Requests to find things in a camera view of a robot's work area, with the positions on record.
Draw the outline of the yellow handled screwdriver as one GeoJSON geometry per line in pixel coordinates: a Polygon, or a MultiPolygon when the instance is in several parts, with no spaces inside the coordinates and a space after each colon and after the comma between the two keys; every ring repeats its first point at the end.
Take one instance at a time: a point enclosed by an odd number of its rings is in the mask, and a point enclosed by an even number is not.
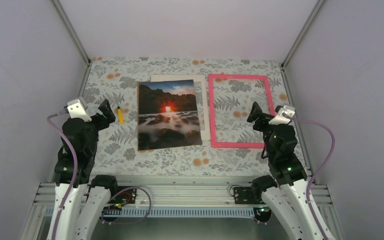
{"type": "Polygon", "coordinates": [[[117,115],[118,115],[118,121],[120,124],[123,124],[124,123],[124,117],[123,117],[123,111],[122,111],[121,107],[118,106],[116,108],[116,110],[117,110],[117,115]]]}

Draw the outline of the pink picture frame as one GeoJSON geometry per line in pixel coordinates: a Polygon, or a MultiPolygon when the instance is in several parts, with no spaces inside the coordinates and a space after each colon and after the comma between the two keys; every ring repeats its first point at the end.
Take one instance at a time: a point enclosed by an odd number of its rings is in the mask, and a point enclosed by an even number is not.
{"type": "Polygon", "coordinates": [[[213,83],[215,79],[240,79],[240,80],[262,80],[264,84],[265,94],[268,102],[268,109],[271,115],[275,114],[275,107],[270,89],[269,79],[266,75],[243,75],[243,74],[215,74],[208,75],[208,95],[209,95],[209,130],[210,143],[212,148],[245,148],[245,149],[262,149],[265,144],[258,142],[219,142],[216,138],[216,114],[214,104],[213,83]]]}

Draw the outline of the white photo mat board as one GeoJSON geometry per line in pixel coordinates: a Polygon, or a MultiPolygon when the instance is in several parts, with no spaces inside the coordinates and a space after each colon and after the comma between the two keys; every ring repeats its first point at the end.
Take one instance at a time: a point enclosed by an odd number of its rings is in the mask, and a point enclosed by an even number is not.
{"type": "Polygon", "coordinates": [[[163,81],[181,81],[181,80],[193,80],[200,86],[198,96],[200,96],[200,126],[203,127],[200,131],[202,140],[208,141],[211,139],[210,131],[210,119],[209,119],[209,104],[207,96],[207,79],[203,74],[154,74],[150,76],[151,82],[163,82],[163,81]]]}

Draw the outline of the sunset photo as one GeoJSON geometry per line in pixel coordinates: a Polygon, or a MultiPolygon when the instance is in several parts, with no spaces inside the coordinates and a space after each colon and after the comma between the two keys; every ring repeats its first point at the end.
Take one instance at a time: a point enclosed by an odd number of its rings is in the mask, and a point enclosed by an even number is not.
{"type": "Polygon", "coordinates": [[[140,82],[137,93],[138,150],[202,145],[192,79],[140,82]]]}

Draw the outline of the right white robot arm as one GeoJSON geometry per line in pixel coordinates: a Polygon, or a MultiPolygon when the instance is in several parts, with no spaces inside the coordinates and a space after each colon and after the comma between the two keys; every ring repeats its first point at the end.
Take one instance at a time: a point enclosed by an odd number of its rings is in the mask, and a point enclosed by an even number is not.
{"type": "Polygon", "coordinates": [[[252,180],[251,198],[269,207],[291,240],[333,240],[311,192],[314,178],[295,154],[298,139],[291,125],[295,108],[279,105],[275,113],[264,113],[254,102],[247,117],[252,128],[263,134],[262,159],[268,161],[270,171],[252,180]]]}

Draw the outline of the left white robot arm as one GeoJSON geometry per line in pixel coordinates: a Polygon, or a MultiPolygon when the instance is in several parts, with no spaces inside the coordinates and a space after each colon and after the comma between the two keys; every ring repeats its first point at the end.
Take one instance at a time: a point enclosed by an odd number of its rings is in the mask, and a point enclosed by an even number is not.
{"type": "Polygon", "coordinates": [[[115,176],[91,178],[99,132],[115,122],[116,117],[108,99],[99,105],[98,113],[89,115],[86,110],[80,97],[47,117],[62,141],[54,167],[55,200],[49,240],[90,240],[106,203],[119,197],[115,176]]]}

